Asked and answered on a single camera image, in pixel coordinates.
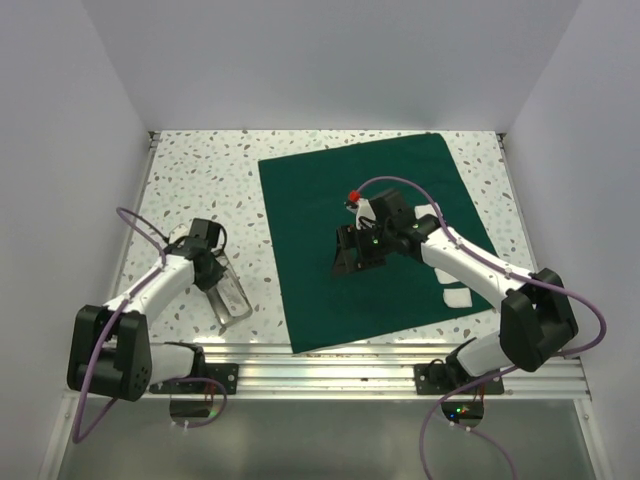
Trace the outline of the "steel instrument tray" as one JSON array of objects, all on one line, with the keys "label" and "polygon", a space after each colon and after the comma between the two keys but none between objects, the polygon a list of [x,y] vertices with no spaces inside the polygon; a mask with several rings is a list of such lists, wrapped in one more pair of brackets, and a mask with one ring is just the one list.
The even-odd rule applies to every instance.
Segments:
[{"label": "steel instrument tray", "polygon": [[253,313],[249,299],[239,277],[226,254],[218,257],[224,268],[222,278],[206,291],[206,296],[220,325],[220,331],[245,320]]}]

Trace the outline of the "white gauze pad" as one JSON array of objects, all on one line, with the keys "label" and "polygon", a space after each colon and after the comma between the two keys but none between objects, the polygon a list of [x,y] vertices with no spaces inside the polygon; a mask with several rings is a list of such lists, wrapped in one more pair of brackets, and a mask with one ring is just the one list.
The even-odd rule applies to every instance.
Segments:
[{"label": "white gauze pad", "polygon": [[443,300],[452,309],[471,308],[473,305],[471,290],[468,288],[445,289]]},{"label": "white gauze pad", "polygon": [[443,285],[448,285],[448,284],[453,284],[453,283],[457,283],[458,279],[452,275],[450,275],[449,273],[441,270],[441,269],[434,269],[434,272],[436,274],[436,278],[438,280],[438,282],[440,284]]},{"label": "white gauze pad", "polygon": [[437,213],[434,207],[430,204],[427,205],[416,205],[414,207],[414,214],[417,219],[424,217],[425,215],[431,215],[437,217]]}]

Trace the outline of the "green surgical cloth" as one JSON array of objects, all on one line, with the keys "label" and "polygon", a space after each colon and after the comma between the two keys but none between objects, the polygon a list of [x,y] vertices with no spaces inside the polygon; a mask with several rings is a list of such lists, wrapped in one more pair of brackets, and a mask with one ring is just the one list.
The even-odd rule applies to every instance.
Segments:
[{"label": "green surgical cloth", "polygon": [[490,312],[478,294],[469,308],[448,307],[434,270],[397,254],[379,268],[331,273],[336,230],[353,221],[344,207],[347,195],[377,176],[418,184],[453,229],[495,250],[441,135],[355,144],[262,160],[258,166],[294,352]]}]

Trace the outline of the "white suture packet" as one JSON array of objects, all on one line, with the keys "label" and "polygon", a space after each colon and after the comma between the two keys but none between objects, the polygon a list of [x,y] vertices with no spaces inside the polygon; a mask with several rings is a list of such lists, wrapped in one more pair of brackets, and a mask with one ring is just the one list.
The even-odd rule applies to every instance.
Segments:
[{"label": "white suture packet", "polygon": [[223,279],[218,284],[218,293],[233,316],[240,316],[246,311],[246,301],[242,290],[233,278]]}]

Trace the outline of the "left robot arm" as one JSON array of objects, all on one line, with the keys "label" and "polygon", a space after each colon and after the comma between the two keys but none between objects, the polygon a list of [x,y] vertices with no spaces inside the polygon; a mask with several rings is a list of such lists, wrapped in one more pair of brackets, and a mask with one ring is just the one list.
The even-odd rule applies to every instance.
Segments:
[{"label": "left robot arm", "polygon": [[147,274],[102,305],[76,314],[67,386],[104,397],[136,401],[152,385],[174,381],[185,392],[208,379],[203,349],[193,343],[150,340],[149,327],[189,287],[207,292],[227,270],[220,262],[226,229],[194,219],[188,232],[161,250]]}]

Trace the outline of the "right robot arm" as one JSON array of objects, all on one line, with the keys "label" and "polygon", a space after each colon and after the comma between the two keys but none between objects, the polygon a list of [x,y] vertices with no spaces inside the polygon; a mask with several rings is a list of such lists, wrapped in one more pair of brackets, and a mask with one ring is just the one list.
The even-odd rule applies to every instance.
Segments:
[{"label": "right robot arm", "polygon": [[515,366],[534,372],[578,333],[557,273],[516,267],[447,228],[433,206],[411,206],[400,191],[370,199],[349,194],[355,222],[337,229],[332,272],[344,275],[385,265],[397,253],[440,270],[483,297],[500,315],[498,331],[472,338],[425,375],[440,391],[468,392],[481,377]]}]

